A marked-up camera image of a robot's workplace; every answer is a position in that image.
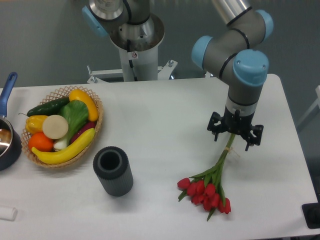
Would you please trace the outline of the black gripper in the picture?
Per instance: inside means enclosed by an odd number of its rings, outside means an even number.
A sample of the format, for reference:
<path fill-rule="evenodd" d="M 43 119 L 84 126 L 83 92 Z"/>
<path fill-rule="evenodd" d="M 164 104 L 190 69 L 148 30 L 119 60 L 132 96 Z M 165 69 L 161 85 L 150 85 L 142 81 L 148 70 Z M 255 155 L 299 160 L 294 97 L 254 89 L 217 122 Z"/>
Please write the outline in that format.
<path fill-rule="evenodd" d="M 214 135 L 214 141 L 218 140 L 219 134 L 224 132 L 240 135 L 246 141 L 245 151 L 254 145 L 261 144 L 264 126 L 262 124 L 252 125 L 254 113 L 241 115 L 240 110 L 229 111 L 227 106 L 224 115 L 213 112 L 207 126 L 207 130 Z"/>

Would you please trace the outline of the grey robot arm, blue caps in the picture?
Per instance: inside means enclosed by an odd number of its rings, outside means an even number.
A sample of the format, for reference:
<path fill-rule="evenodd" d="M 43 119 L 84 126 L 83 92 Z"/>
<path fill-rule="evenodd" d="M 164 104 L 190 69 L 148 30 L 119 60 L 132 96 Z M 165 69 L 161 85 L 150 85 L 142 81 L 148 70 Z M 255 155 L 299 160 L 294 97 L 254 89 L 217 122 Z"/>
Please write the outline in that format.
<path fill-rule="evenodd" d="M 207 129 L 213 135 L 229 132 L 248 146 L 260 145 L 264 127 L 252 125 L 267 79 L 269 60 L 255 50 L 273 31 L 272 17 L 253 10 L 246 0 L 215 0 L 214 7 L 228 30 L 219 39 L 200 37 L 191 51 L 192 61 L 228 85 L 224 114 L 214 112 Z M 91 0 L 82 16 L 98 36 L 109 36 L 118 48 L 126 82 L 157 80 L 158 47 L 165 35 L 161 19 L 148 0 Z"/>

